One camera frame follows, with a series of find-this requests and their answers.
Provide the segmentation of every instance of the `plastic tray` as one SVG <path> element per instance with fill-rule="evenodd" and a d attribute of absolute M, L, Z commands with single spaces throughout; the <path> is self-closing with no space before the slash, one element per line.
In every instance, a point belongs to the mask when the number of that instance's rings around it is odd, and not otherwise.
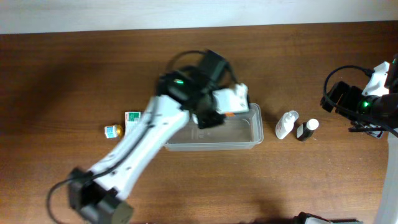
<path fill-rule="evenodd" d="M 251 149 L 263 139 L 260 107 L 251 103 L 247 113 L 228 117 L 221 126 L 199 129 L 189 121 L 164 146 L 170 151 Z"/>

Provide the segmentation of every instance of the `wooden tabletop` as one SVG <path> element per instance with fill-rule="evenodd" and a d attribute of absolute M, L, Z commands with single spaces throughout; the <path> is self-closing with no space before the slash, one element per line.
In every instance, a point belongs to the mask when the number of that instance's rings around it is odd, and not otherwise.
<path fill-rule="evenodd" d="M 0 35 L 0 223 L 51 223 L 48 189 L 76 166 L 88 169 L 117 141 L 103 128 L 145 109 L 176 53 L 209 48 L 226 57 L 261 107 L 264 141 L 250 150 L 170 152 L 148 165 L 128 202 L 134 222 L 238 223 L 309 212 L 371 223 L 387 167 L 381 140 L 348 132 L 319 106 L 326 76 L 373 68 L 398 51 L 398 22 Z M 180 62 L 188 63 L 192 58 Z M 355 70 L 344 80 L 361 88 Z M 289 110 L 320 127 L 305 143 L 275 124 Z M 82 223 L 65 188 L 59 219 Z"/>

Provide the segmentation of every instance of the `white backdrop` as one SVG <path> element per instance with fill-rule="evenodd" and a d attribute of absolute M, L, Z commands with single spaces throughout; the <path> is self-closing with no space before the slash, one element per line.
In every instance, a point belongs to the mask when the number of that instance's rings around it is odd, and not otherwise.
<path fill-rule="evenodd" d="M 0 33 L 398 20 L 398 0 L 2 0 Z"/>

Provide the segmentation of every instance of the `bottle with white cap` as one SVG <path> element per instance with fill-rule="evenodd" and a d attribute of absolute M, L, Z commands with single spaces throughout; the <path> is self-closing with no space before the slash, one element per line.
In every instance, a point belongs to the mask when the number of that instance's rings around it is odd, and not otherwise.
<path fill-rule="evenodd" d="M 304 122 L 300 127 L 297 129 L 297 139 L 299 141 L 305 141 L 309 137 L 312 136 L 314 130 L 319 127 L 319 121 L 316 119 L 310 119 L 307 122 Z"/>
<path fill-rule="evenodd" d="M 293 130 L 294 123 L 298 118 L 299 114 L 296 111 L 286 112 L 276 124 L 275 128 L 276 136 L 279 139 L 285 138 L 286 135 Z"/>

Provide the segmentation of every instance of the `white bottle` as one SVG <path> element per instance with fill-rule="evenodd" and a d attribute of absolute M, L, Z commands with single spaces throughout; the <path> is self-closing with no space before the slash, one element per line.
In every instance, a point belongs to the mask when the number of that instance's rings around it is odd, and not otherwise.
<path fill-rule="evenodd" d="M 276 136 L 279 139 L 285 138 L 286 135 L 293 130 L 294 123 L 298 118 L 299 114 L 296 111 L 286 112 L 276 124 Z"/>

